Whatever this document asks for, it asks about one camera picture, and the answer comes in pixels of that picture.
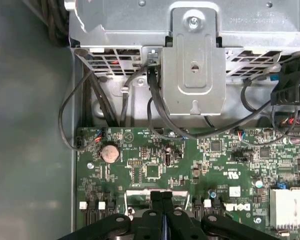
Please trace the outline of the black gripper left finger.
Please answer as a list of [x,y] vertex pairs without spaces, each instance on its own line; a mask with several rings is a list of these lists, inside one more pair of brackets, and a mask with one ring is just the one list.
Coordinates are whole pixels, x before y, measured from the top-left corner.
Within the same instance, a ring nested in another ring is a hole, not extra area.
[[116,213],[61,237],[61,240],[160,240],[162,237],[162,193],[150,193],[151,208],[130,219]]

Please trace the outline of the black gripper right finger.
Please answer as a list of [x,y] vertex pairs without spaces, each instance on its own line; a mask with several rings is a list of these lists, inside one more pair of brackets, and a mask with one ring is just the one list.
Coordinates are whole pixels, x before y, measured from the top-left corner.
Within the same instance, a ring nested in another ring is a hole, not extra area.
[[167,217],[171,237],[174,240],[273,240],[274,237],[236,222],[228,217],[208,214],[200,221],[183,210],[176,210],[172,202],[172,193],[162,193],[162,206]]

